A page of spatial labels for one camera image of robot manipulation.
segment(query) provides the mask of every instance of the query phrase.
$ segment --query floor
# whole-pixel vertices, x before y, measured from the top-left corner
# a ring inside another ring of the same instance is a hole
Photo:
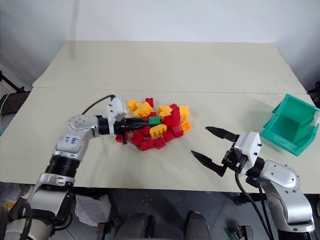
[[[116,202],[120,216],[131,216],[145,212],[156,219],[155,236],[182,240],[184,238],[185,219],[189,211],[203,214],[208,225],[212,240],[229,240],[228,227],[232,225],[249,225],[253,227],[254,239],[267,240],[266,233],[251,204],[236,205],[234,196],[238,193],[178,191],[178,190],[142,190],[142,189],[111,189],[109,190]],[[317,195],[307,196],[313,209],[319,200]],[[256,203],[262,212],[260,202]],[[319,218],[313,216],[317,233]],[[275,239],[277,230],[271,221]],[[75,216],[68,229],[57,232],[53,240],[95,240],[96,227],[81,223]],[[113,239],[114,233],[106,239]]]

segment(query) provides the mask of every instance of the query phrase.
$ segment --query white wall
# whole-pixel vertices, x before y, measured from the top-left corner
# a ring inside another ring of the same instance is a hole
[[[275,42],[320,76],[320,0],[0,0],[2,63],[29,86],[65,40]]]

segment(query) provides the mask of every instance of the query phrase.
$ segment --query pile of lego bricks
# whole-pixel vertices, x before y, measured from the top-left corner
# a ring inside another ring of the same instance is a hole
[[[130,133],[129,141],[142,151],[154,147],[161,149],[167,142],[183,136],[191,129],[188,121],[188,106],[178,106],[175,103],[159,105],[157,113],[153,110],[154,99],[146,98],[144,103],[131,99],[127,102],[127,107],[135,117],[142,118],[149,123],[149,125]],[[117,135],[115,139],[119,143],[123,142],[121,135]]]

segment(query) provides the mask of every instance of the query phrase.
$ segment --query lego brick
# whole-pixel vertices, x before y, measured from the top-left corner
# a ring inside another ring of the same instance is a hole
[[[165,124],[168,128],[170,128],[171,126],[179,123],[179,121],[175,121],[175,117],[170,114],[168,116],[165,116],[162,120],[163,124]]]
[[[182,129],[180,124],[174,125],[171,127],[171,131],[176,138],[179,138],[184,135],[184,130]]]
[[[139,132],[143,134],[145,138],[150,138],[150,126],[144,126],[139,129]]]
[[[128,139],[128,133],[127,132],[125,133],[125,138]],[[122,135],[119,135],[119,134],[115,135],[115,140],[117,141],[117,143],[122,143],[124,141],[123,138],[122,138]]]
[[[154,99],[152,97],[146,98],[145,101],[153,108],[154,107]]]
[[[151,138],[149,138],[147,140],[140,142],[139,145],[140,145],[140,148],[142,151],[146,151],[146,150],[152,149],[154,147],[154,141]]]
[[[170,113],[167,113],[167,112],[165,112],[165,111],[159,112],[159,117],[160,117],[162,120],[164,119],[165,116],[169,116],[169,115],[170,115]]]
[[[152,138],[154,138],[154,137],[157,137],[159,135],[162,135],[164,132],[167,131],[167,129],[168,129],[167,126],[164,125],[164,124],[159,124],[157,126],[154,126],[154,127],[150,128],[150,131],[149,131],[150,132],[150,136]]]
[[[168,105],[166,105],[166,106],[159,106],[159,113],[161,113],[161,112],[165,112],[165,113],[167,113],[167,114],[170,114],[171,112],[172,112],[172,108],[170,107],[170,106],[168,106]]]
[[[154,126],[159,125],[159,124],[161,124],[159,116],[150,116],[149,117],[149,125],[151,127],[154,127]]]
[[[136,108],[139,108],[143,103],[142,102],[136,102],[135,105],[136,105]]]
[[[166,140],[162,136],[158,137],[153,142],[157,149],[163,148],[166,145]]]
[[[191,129],[190,122],[188,122],[188,121],[183,121],[180,125],[181,125],[184,133],[188,132]]]
[[[152,107],[150,106],[150,104],[147,101],[144,102],[144,105],[145,105],[146,109],[149,111],[149,114],[150,114],[150,112],[153,110]]]
[[[179,123],[180,122],[180,113],[179,113],[179,111],[176,110],[176,109],[173,109],[172,110],[172,115],[173,115],[174,121],[176,123]]]
[[[179,111],[179,107],[178,107],[178,105],[175,104],[175,103],[171,104],[171,105],[170,105],[170,108],[172,108],[172,110],[177,110],[177,111]]]
[[[179,107],[180,118],[183,120],[187,120],[189,117],[189,108],[188,106],[180,106]]]
[[[172,134],[172,132],[171,131],[165,131],[164,133],[163,133],[163,137],[164,137],[164,139],[167,141],[167,142],[169,142],[169,141],[171,141],[172,139],[174,139],[175,138],[175,136]]]
[[[157,116],[157,113],[155,111],[150,112],[149,117],[156,117],[156,116]]]
[[[117,143],[122,143],[123,142],[123,139],[122,139],[121,135],[116,135],[115,136],[115,140],[116,140]]]
[[[133,112],[133,114],[138,118],[143,118],[149,116],[150,112],[152,111],[152,107],[149,103],[145,102],[142,103],[137,110]]]
[[[134,112],[135,110],[137,110],[137,104],[136,104],[136,101],[135,100],[132,100],[130,99],[128,102],[127,102],[127,107],[128,109],[131,111],[131,112]]]
[[[131,143],[137,146],[139,146],[143,140],[144,136],[138,131],[135,131],[130,139]]]

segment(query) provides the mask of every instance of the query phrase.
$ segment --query red lego brick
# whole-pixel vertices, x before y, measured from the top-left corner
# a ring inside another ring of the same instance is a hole
[[[116,140],[117,143],[122,143],[123,142],[123,139],[122,139],[121,135],[116,135],[115,136],[115,140]]]
[[[168,116],[165,116],[164,118],[163,118],[163,124],[165,124],[165,125],[167,125],[167,127],[171,127],[171,126],[173,126],[173,125],[175,125],[175,124],[177,124],[177,123],[179,123],[179,122],[177,122],[176,120],[175,120],[175,116],[173,116],[172,114],[171,115],[168,115]]]
[[[180,113],[179,113],[179,111],[177,109],[173,108],[172,115],[173,115],[173,118],[174,118],[174,122],[175,123],[179,123],[180,122]]]
[[[173,110],[175,109],[175,110],[178,110],[179,111],[179,107],[178,107],[178,105],[177,104],[171,104],[170,105],[170,108],[172,108]]]
[[[154,140],[154,145],[157,149],[163,148],[166,145],[166,140],[160,136],[156,140]]]
[[[152,149],[153,147],[154,147],[154,141],[151,138],[140,142],[140,148],[142,151]]]
[[[125,138],[128,139],[128,132],[125,133]],[[124,141],[123,138],[122,138],[122,135],[119,135],[119,134],[117,134],[117,135],[115,136],[115,140],[116,140],[118,143],[122,143],[122,142]]]
[[[164,139],[165,139],[167,142],[169,142],[169,141],[171,141],[172,139],[175,138],[175,136],[172,134],[172,132],[171,132],[170,130],[165,131],[165,132],[163,133],[163,137],[164,137]]]
[[[157,113],[155,111],[150,112],[150,115],[148,117],[156,117]]]
[[[143,134],[145,138],[150,138],[150,126],[144,126],[139,129],[139,132]]]
[[[154,99],[152,97],[146,98],[145,101],[153,108],[154,107]]]
[[[174,125],[171,127],[171,130],[173,132],[173,135],[176,137],[176,138],[179,138],[181,136],[184,135],[184,130],[182,129],[181,125],[180,124],[177,124],[177,125]]]
[[[139,146],[139,144],[144,140],[144,136],[140,132],[135,131],[130,140],[131,143]]]

